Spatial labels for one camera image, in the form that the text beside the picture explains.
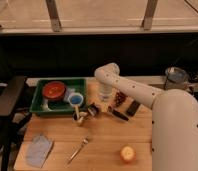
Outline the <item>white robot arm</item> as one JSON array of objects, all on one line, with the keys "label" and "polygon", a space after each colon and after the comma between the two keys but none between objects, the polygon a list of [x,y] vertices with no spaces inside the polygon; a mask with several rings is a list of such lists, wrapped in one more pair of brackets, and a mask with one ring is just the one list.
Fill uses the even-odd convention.
[{"label": "white robot arm", "polygon": [[119,75],[116,63],[95,78],[152,110],[152,171],[198,171],[198,101],[181,89],[162,90]]}]

